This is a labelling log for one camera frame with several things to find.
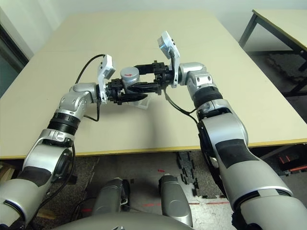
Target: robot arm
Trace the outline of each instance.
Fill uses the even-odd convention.
[[[197,109],[201,149],[215,182],[227,196],[237,229],[299,229],[307,225],[307,209],[273,169],[247,148],[248,136],[228,101],[223,99],[206,67],[197,62],[179,64],[180,54],[167,32],[158,40],[169,66],[155,61],[124,71],[124,78],[107,82],[115,71],[104,56],[98,85],[79,83],[62,97],[58,109],[35,142],[17,179],[0,187],[0,227],[22,229],[40,207],[47,190],[67,174],[74,135],[90,103],[134,102],[148,92],[161,94],[168,85],[186,85]],[[139,75],[153,73],[153,82]],[[219,170],[213,167],[216,158]]]
[[[167,44],[159,44],[164,53],[172,50],[166,48]],[[170,84],[164,84],[163,79],[168,81],[171,77],[167,76],[174,73],[169,73],[167,66],[164,73],[155,71],[155,68],[153,72],[154,87],[148,89],[152,83],[146,86],[146,82],[142,82],[129,88],[135,92],[155,89],[159,94],[161,88]],[[248,150],[248,135],[243,123],[219,93],[206,67],[196,62],[185,63],[179,65],[178,72],[178,84],[187,86],[197,109],[197,127],[205,161],[234,211],[233,225],[237,229],[255,230],[304,228],[307,209],[293,197],[292,191],[275,171]],[[216,158],[219,173],[211,158]]]
[[[104,79],[109,79],[114,70],[110,56],[104,56],[104,65],[98,71],[99,83],[104,85]],[[88,104],[99,102],[105,95],[102,89],[96,83],[78,83],[62,97],[48,127],[27,154],[21,174],[0,187],[0,227],[27,226],[50,186],[67,175],[72,161],[69,148],[78,125]]]

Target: gray cylinder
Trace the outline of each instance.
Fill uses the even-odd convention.
[[[132,91],[127,90],[127,87],[139,82],[140,80],[139,70],[135,67],[126,67],[121,70],[120,76],[124,83],[125,92],[134,93]]]

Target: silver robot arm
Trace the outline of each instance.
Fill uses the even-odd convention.
[[[0,187],[0,227],[23,229],[35,216],[50,186],[67,175],[72,161],[74,135],[88,104],[105,102],[105,79],[115,69],[109,55],[104,56],[96,83],[78,83],[64,95],[49,125],[44,129],[29,153],[17,179]]]
[[[197,109],[201,149],[209,167],[216,158],[215,182],[225,192],[234,211],[237,229],[303,229],[307,209],[275,171],[248,150],[248,135],[212,76],[201,63],[179,66]]]

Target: red marking on floor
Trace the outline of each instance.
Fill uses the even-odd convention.
[[[143,204],[144,207],[152,207],[154,204]]]
[[[161,203],[150,203],[150,204],[143,204],[144,207],[153,207],[153,206],[161,206]]]
[[[91,211],[92,211],[91,208],[84,208],[84,209],[81,210],[81,212],[91,212]]]
[[[283,161],[283,159],[281,158],[281,157],[279,157],[279,159],[280,159],[280,161],[284,164],[284,161]]]
[[[297,171],[297,170],[302,170],[302,169],[307,169],[307,166],[302,166],[302,167],[297,167],[297,168],[294,168],[294,169],[290,169],[290,172]]]
[[[207,205],[224,205],[224,204],[229,204],[228,201],[225,202],[210,202],[210,203],[206,203]]]

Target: black cable on floor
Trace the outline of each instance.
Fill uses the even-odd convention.
[[[77,212],[78,208],[80,207],[80,205],[81,205],[83,202],[85,202],[85,201],[87,201],[87,200],[90,200],[90,199],[96,199],[96,197],[89,197],[89,198],[86,198],[86,199],[80,201],[80,202],[76,205],[76,207],[74,208],[74,210],[73,210],[73,212],[72,212],[72,214],[71,214],[71,218],[70,218],[69,222],[72,222],[72,221],[74,220],[73,217],[74,217],[75,213]]]

